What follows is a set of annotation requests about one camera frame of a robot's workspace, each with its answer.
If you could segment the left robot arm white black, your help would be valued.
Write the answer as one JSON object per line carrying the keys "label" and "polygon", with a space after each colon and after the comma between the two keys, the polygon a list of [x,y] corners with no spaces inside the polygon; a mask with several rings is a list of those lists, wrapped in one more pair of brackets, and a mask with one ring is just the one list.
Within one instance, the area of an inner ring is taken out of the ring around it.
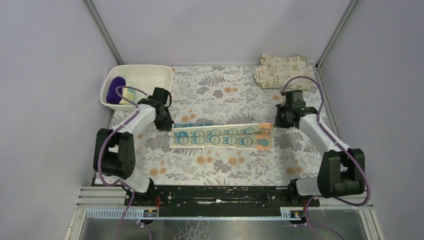
{"label": "left robot arm white black", "polygon": [[155,87],[151,95],[131,101],[122,95],[124,86],[115,89],[116,94],[134,106],[134,110],[113,128],[97,132],[93,169],[101,183],[107,187],[121,185],[133,193],[145,194],[153,181],[136,169],[135,137],[153,123],[159,131],[171,131],[174,121],[169,108],[171,93]]}

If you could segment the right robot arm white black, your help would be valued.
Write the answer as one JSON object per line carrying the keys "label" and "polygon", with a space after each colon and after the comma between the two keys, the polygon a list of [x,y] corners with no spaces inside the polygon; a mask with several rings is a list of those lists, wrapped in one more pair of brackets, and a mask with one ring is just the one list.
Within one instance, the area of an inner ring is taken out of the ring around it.
{"label": "right robot arm white black", "polygon": [[284,103],[276,105],[275,127],[296,128],[304,133],[321,155],[317,176],[291,180],[288,189],[294,196],[337,198],[360,195],[365,191],[365,154],[350,148],[323,123],[319,111],[308,107],[302,90],[282,94]]}

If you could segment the purple towel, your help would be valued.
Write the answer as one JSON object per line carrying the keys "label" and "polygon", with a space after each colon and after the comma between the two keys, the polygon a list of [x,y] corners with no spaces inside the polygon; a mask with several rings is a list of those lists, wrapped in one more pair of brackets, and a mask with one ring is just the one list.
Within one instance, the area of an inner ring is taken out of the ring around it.
{"label": "purple towel", "polygon": [[106,96],[106,102],[108,104],[119,105],[122,100],[122,86],[125,86],[126,84],[127,82],[123,77],[115,77],[109,85],[109,89]]}

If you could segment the yellow teal patterned towel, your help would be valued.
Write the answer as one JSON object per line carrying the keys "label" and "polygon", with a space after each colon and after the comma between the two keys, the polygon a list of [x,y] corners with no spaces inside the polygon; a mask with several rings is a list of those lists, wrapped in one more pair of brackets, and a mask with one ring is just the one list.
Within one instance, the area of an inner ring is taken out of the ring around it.
{"label": "yellow teal patterned towel", "polygon": [[135,100],[136,91],[134,89],[128,88],[128,86],[120,88],[118,90],[120,94],[123,96],[119,101],[120,105],[132,105]]}

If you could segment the white bear patterned towel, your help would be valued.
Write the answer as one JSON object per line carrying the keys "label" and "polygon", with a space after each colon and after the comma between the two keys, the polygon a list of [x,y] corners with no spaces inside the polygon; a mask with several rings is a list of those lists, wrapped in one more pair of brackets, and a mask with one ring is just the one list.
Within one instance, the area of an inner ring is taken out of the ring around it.
{"label": "white bear patterned towel", "polygon": [[180,127],[169,133],[169,146],[272,150],[273,127],[272,123]]}

